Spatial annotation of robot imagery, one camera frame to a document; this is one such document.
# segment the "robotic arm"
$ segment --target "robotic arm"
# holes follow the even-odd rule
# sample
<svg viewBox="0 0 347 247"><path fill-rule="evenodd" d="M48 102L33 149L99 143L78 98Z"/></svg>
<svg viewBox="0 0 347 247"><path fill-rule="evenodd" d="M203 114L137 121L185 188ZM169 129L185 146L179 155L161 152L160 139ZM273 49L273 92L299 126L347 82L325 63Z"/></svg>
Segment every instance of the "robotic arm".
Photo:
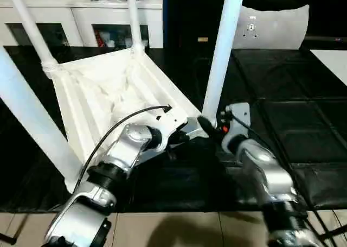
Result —
<svg viewBox="0 0 347 247"><path fill-rule="evenodd" d="M107 220L141 152L161 143L160 132L128 124L117 141L88 169L89 177L55 217L45 236L46 246L104 246L111 228Z"/></svg>
<svg viewBox="0 0 347 247"><path fill-rule="evenodd" d="M209 136L220 142L223 150L234 154L242 164L268 228L268 246L321 246L305 226L307 214L299 207L289 173L267 148L248 137L245 126L250 124L249 105L227 106L217 120L217 128L203 117L198 120Z"/></svg>
<svg viewBox="0 0 347 247"><path fill-rule="evenodd" d="M225 152L236 155L241 162L264 215L268 246L321 246L304 224L307 215L299 208L289 173L268 149L248 137L248 129L236 118L250 124L247 103L227 106L218 118L217 128L203 117L198 121ZM111 227L107 216L121 197L140 153L149 148L162 148L162 132L146 125L126 125L99 163L88 169L88 179L53 220L45 246L104 246Z"/></svg>

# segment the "tiled floor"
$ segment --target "tiled floor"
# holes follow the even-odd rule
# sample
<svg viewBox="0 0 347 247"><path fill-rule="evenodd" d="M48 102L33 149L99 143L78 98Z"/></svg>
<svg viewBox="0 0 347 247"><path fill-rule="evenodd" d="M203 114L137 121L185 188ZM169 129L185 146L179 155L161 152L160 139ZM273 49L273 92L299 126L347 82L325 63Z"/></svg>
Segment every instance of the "tiled floor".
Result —
<svg viewBox="0 0 347 247"><path fill-rule="evenodd" d="M347 211L336 211L347 223ZM329 229L338 226L331 211L320 212ZM20 247L39 247L53 214L0 213L0 232L19 235ZM128 213L113 214L106 247L265 247L267 231L260 212L230 213ZM312 213L310 219L319 232ZM347 246L343 236L338 246ZM9 247L0 243L0 247Z"/></svg>

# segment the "black tabletop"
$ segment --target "black tabletop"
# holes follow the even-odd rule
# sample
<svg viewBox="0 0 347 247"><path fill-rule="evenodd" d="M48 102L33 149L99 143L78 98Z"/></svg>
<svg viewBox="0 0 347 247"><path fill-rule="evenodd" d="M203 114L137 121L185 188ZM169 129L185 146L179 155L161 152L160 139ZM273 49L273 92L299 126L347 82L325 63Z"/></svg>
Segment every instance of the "black tabletop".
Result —
<svg viewBox="0 0 347 247"><path fill-rule="evenodd" d="M60 62L111 52L107 48L52 48ZM7 47L18 69L64 132L52 81L30 47ZM151 59L202 109L210 57L149 49ZM252 128L277 157L290 161L319 209L347 208L347 87L305 50L235 50L220 108L249 102ZM63 177L0 103L3 212L57 211L68 199ZM206 138L196 138L140 165L118 212L256 210L240 164Z"/></svg>

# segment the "glass cabinet door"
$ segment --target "glass cabinet door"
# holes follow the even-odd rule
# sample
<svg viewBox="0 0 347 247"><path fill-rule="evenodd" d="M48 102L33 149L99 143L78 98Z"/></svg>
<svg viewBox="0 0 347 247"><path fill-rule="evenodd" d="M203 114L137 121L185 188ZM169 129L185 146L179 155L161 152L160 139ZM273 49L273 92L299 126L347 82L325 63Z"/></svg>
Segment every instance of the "glass cabinet door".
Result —
<svg viewBox="0 0 347 247"><path fill-rule="evenodd" d="M95 39L98 47L129 48L132 45L130 25L93 24ZM140 25L144 46L149 45L148 26Z"/></svg>
<svg viewBox="0 0 347 247"><path fill-rule="evenodd" d="M18 45L32 46L21 23L7 23L6 25ZM37 23L36 25L48 46L69 46L69 42L60 23Z"/></svg>

